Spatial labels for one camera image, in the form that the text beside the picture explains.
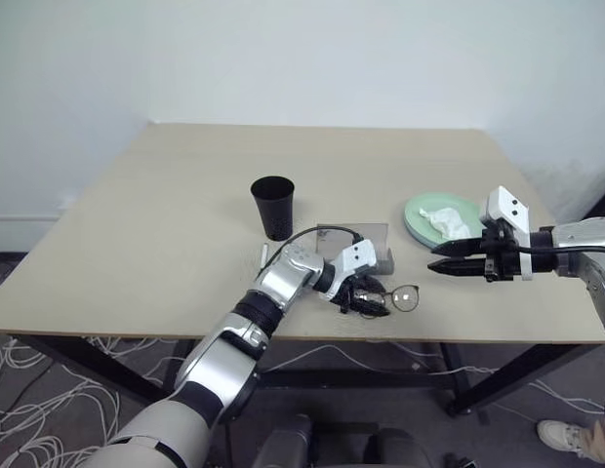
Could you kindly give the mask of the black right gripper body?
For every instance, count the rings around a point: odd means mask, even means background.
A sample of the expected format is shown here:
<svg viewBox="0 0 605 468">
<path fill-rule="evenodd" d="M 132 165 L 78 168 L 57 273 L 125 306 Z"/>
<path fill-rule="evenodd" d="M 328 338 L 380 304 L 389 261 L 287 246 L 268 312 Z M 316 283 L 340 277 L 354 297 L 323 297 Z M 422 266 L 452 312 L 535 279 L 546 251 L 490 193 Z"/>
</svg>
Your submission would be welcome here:
<svg viewBox="0 0 605 468">
<path fill-rule="evenodd" d="M 488 282 L 512 281 L 521 274 L 517 242 L 504 220 L 484 222 L 480 247 L 485 254 L 484 277 Z"/>
</svg>

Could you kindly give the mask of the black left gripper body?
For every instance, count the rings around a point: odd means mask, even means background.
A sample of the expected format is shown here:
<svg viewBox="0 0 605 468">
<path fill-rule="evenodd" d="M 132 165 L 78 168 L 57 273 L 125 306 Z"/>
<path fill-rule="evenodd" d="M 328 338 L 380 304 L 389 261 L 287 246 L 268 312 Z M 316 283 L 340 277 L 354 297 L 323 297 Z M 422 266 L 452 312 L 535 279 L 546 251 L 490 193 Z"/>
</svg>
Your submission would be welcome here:
<svg viewBox="0 0 605 468">
<path fill-rule="evenodd" d="M 340 312 L 360 312 L 360 301 L 354 297 L 355 290 L 362 285 L 361 279 L 357 276 L 349 277 L 340 286 L 336 295 L 330 300 L 337 305 Z"/>
</svg>

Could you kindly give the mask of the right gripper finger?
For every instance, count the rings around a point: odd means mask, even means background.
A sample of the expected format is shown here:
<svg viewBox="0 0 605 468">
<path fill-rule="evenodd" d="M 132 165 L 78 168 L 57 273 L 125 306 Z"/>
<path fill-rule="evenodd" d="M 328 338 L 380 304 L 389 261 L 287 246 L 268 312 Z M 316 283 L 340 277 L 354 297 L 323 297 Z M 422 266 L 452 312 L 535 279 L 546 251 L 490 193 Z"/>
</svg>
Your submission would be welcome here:
<svg viewBox="0 0 605 468">
<path fill-rule="evenodd" d="M 456 277 L 483 277 L 485 258 L 443 258 L 431 262 L 427 268 L 435 273 Z"/>
<path fill-rule="evenodd" d="M 481 238 L 452 240 L 439 244 L 431 252 L 443 256 L 472 256 L 483 253 L 481 242 Z"/>
</svg>

